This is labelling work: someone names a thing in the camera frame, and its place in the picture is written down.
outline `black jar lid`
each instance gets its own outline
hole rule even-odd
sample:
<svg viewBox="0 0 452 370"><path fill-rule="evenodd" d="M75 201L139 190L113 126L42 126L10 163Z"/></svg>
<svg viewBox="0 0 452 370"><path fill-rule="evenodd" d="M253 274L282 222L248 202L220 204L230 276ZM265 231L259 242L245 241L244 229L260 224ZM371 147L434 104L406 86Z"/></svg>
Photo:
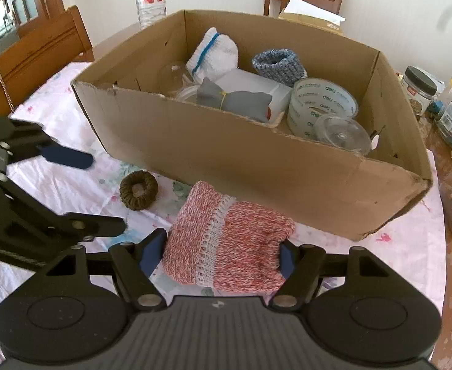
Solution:
<svg viewBox="0 0 452 370"><path fill-rule="evenodd" d="M436 85L431 78L422 71L419 71L415 66L408 66L406 69L407 78L414 83L420 90L427 95L434 96L436 93Z"/></svg>

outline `barcode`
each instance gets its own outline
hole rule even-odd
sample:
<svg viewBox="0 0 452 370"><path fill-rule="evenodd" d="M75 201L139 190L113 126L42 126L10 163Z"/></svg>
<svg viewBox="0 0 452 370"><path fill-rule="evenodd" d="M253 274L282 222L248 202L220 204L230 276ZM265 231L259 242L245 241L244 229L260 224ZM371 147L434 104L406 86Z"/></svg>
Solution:
<svg viewBox="0 0 452 370"><path fill-rule="evenodd" d="M447 131L451 130L451 128L452 128L452 120L447 114L444 114L442 116L441 122L442 122L443 126L447 129Z"/></svg>

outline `white stripe on knitted hat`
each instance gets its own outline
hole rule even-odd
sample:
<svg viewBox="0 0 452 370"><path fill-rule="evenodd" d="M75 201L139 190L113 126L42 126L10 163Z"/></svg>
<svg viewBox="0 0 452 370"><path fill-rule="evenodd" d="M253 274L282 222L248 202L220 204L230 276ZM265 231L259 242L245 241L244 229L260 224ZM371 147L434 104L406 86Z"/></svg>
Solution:
<svg viewBox="0 0 452 370"><path fill-rule="evenodd" d="M207 226L207 231L201 242L200 257L195 274L195 281L199 286L214 286L216 251L220 244L227 213L235 201L236 198L224 195Z"/></svg>

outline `red label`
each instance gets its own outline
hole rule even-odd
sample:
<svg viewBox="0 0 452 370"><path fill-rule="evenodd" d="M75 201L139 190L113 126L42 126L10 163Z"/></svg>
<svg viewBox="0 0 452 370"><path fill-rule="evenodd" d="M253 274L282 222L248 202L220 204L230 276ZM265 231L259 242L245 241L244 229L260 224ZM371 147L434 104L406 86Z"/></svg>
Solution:
<svg viewBox="0 0 452 370"><path fill-rule="evenodd" d="M412 94L413 96L415 96L416 93L417 93L417 91L415 91L415 90L414 90L412 87L410 87L410 86L407 87L407 91L408 91L410 94Z"/></svg>

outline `blue stripe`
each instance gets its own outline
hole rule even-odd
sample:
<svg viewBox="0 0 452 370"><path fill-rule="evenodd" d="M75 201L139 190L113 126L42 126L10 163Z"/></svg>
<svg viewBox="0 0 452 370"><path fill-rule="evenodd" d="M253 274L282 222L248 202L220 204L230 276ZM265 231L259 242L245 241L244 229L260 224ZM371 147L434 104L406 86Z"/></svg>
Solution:
<svg viewBox="0 0 452 370"><path fill-rule="evenodd" d="M195 73L197 72L197 69L200 68L200 65L202 65L202 61L205 58L205 54L207 54L207 51L209 51L209 49L212 47L212 45L215 42L215 39L217 39L219 37L219 34L220 33L216 33L214 35L214 37L211 39L211 41L209 42L209 44L207 46L205 46L204 50L202 51L202 54L200 54L200 57L198 58L197 65L195 65L195 68L193 68L192 75L195 75Z"/></svg>

